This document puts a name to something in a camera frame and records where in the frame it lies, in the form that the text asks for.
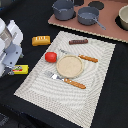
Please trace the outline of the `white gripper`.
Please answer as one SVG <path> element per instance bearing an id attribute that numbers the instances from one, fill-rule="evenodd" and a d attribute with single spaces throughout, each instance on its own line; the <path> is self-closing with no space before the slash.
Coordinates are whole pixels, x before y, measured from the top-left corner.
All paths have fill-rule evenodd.
<path id="1" fill-rule="evenodd" d="M 0 77 L 13 74 L 18 59 L 23 56 L 20 46 L 23 33 L 11 20 L 8 25 L 0 18 Z"/>

